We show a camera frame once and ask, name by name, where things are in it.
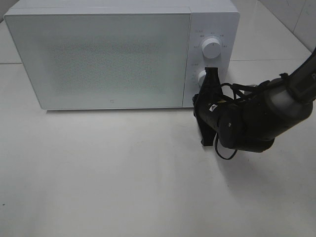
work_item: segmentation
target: white countertop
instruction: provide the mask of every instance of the white countertop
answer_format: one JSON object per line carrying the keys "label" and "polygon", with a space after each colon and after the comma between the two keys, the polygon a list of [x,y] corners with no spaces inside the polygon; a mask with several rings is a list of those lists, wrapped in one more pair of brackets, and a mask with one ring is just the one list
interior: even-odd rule
{"label": "white countertop", "polygon": [[[308,50],[255,0],[226,81],[292,72]],[[1,237],[314,237],[316,113],[264,153],[200,144],[191,109],[41,110],[0,24]]]}

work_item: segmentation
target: white microwave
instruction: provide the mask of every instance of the white microwave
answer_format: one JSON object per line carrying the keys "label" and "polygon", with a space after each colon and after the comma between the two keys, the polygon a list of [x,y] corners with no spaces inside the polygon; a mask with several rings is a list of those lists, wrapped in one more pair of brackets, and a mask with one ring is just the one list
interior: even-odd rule
{"label": "white microwave", "polygon": [[20,0],[4,16],[45,110],[192,107],[228,69],[229,0]]}

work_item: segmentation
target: black cable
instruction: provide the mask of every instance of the black cable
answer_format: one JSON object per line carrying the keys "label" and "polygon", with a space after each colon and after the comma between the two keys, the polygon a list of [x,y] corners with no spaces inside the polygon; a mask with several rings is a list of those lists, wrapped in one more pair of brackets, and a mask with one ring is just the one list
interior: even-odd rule
{"label": "black cable", "polygon": [[228,157],[228,158],[223,157],[223,156],[219,153],[219,151],[218,151],[218,149],[217,149],[217,147],[218,147],[218,140],[219,140],[218,133],[216,133],[216,138],[215,138],[215,151],[216,151],[217,155],[218,155],[220,158],[222,158],[222,159],[232,159],[232,158],[236,155],[237,150],[235,150],[234,153],[233,153],[230,157]]}

